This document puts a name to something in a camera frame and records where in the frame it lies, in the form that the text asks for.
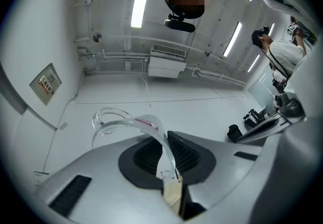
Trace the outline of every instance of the dark hair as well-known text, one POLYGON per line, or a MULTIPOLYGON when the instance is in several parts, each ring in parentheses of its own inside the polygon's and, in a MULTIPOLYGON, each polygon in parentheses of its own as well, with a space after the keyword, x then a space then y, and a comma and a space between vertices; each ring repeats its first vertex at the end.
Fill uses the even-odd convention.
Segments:
POLYGON ((187 10, 180 5, 170 4, 169 0, 165 0, 165 2, 173 13, 184 19, 197 19, 204 14, 204 5, 198 5, 194 10, 187 10))
POLYGON ((261 49, 262 49, 262 43, 259 40, 258 36, 262 36, 262 35, 263 35, 263 32, 261 30, 255 30, 251 35, 252 43, 261 49))
POLYGON ((293 16, 291 16, 291 23, 294 23, 295 21, 296 19, 293 16))

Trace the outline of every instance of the black equipment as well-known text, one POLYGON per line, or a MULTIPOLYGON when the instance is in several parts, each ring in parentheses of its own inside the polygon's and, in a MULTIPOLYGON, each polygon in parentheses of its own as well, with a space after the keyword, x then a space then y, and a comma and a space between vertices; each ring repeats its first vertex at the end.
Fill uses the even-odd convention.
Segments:
POLYGON ((243 120, 247 130, 250 130, 257 126, 257 124, 249 118, 249 115, 243 117, 243 120))
POLYGON ((273 86, 278 90, 279 94, 284 93, 284 88, 285 87, 275 79, 273 79, 273 86))
POLYGON ((257 124, 260 124, 261 122, 263 122, 264 121, 264 116, 260 116, 258 113, 257 113, 257 111, 255 111, 254 109, 251 109, 250 111, 249 111, 249 114, 251 115, 251 116, 253 116, 253 118, 256 120, 256 122, 257 122, 257 124))
POLYGON ((172 14, 168 14, 168 19, 165 20, 165 26, 170 29, 181 30, 185 32, 194 32, 195 26, 190 23, 184 22, 183 17, 177 17, 172 14))
POLYGON ((229 132, 227 135, 231 141, 236 143, 236 141, 242 136, 242 133, 237 125, 231 125, 229 126, 229 132))

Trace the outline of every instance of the transparent hose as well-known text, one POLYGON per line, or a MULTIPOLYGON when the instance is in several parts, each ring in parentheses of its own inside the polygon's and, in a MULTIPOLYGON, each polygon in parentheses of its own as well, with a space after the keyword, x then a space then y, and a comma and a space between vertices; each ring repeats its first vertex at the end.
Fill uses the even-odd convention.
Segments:
POLYGON ((96 129, 96 132, 95 132, 93 139, 92 139, 92 149, 93 149, 93 144, 94 144, 94 140, 95 140, 96 136, 111 134, 115 131, 115 129, 118 126, 136 127, 141 132, 148 134, 148 135, 152 136, 153 138, 155 138, 164 147, 166 155, 167 155, 167 157, 170 161, 170 165, 171 165, 170 173, 165 178, 164 182, 169 182, 172 179, 172 177, 175 175, 175 169, 176 169, 175 158, 174 158, 174 155, 173 155, 171 148, 169 146, 167 137, 164 133, 162 124, 158 118, 151 116, 151 115, 144 115, 144 116, 140 116, 138 118, 133 118, 133 117, 131 117, 130 114, 128 114, 125 111, 122 111, 117 108, 106 107, 106 108, 102 108, 101 110, 99 110, 97 113, 94 114, 92 124, 93 124, 93 127, 96 129), (117 120, 117 121, 111 121, 108 123, 104 123, 103 121, 101 121, 100 116, 108 115, 108 114, 118 115, 124 119, 117 120))

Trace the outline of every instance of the white wall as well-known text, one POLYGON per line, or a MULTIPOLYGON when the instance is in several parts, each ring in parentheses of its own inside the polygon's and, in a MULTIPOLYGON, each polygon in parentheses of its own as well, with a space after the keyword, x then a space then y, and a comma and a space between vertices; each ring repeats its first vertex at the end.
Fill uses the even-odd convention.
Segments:
POLYGON ((74 0, 17 0, 6 19, 0 43, 0 61, 13 87, 54 126, 77 93, 81 76, 73 43, 73 3, 74 0), (46 106, 29 84, 50 63, 63 83, 46 106))
POLYGON ((20 119, 21 114, 8 103, 0 92, 0 154, 5 167, 9 165, 9 158, 20 119))
POLYGON ((30 110, 24 112, 18 124, 10 153, 10 174, 30 192, 35 191, 34 171, 43 171, 54 133, 30 110))
POLYGON ((10 177, 35 191, 34 171, 42 172, 55 131, 29 109, 22 115, 0 92, 0 159, 10 177))
MULTIPOLYGON (((229 126, 237 124, 246 132, 243 116, 260 106, 248 92, 198 78, 148 77, 148 96, 141 74, 92 75, 84 78, 78 97, 67 106, 47 160, 46 172, 53 174, 91 149, 92 117, 103 107, 115 107, 132 116, 152 114, 163 123, 165 132, 181 131, 207 139, 226 141, 229 126)), ((108 116, 105 122, 115 120, 108 116)), ((98 137, 94 147, 140 135, 133 129, 117 130, 98 137)))

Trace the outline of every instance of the cable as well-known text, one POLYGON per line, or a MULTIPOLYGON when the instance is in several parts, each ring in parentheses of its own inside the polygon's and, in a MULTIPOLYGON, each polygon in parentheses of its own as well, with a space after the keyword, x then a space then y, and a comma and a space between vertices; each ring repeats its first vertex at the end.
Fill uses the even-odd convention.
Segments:
MULTIPOLYGON (((78 95, 78 93, 79 93, 79 89, 80 89, 81 80, 82 80, 82 75, 81 75, 81 78, 80 78, 80 81, 79 81, 79 86, 78 86, 78 88, 77 88, 77 94, 76 94, 76 95, 75 95, 75 97, 73 97, 70 101, 68 101, 68 103, 67 103, 67 104, 66 104, 66 106, 64 107, 64 110, 63 110, 63 112, 62 112, 62 115, 61 115, 61 118, 60 118, 60 120, 59 120, 58 125, 59 125, 59 124, 60 124, 60 122, 61 122, 61 119, 62 119, 62 117, 63 117, 63 114, 64 114, 64 112, 65 112, 65 109, 66 109, 67 105, 68 105, 72 100, 74 100, 74 99, 77 97, 77 95, 78 95)), ((44 171, 45 171, 46 162, 47 162, 47 159, 48 159, 48 156, 49 156, 49 153, 50 153, 50 149, 51 149, 52 141, 54 140, 55 133, 56 133, 56 131, 54 132, 54 135, 53 135, 53 136, 52 136, 52 138, 51 138, 51 142, 50 142, 50 146, 49 146, 48 154, 47 154, 47 157, 46 157, 46 160, 45 160, 45 163, 44 163, 44 168, 42 169, 42 172, 43 172, 43 173, 44 173, 44 171)))
POLYGON ((223 42, 220 46, 222 46, 224 43, 228 42, 231 40, 232 37, 230 37, 227 41, 223 42))

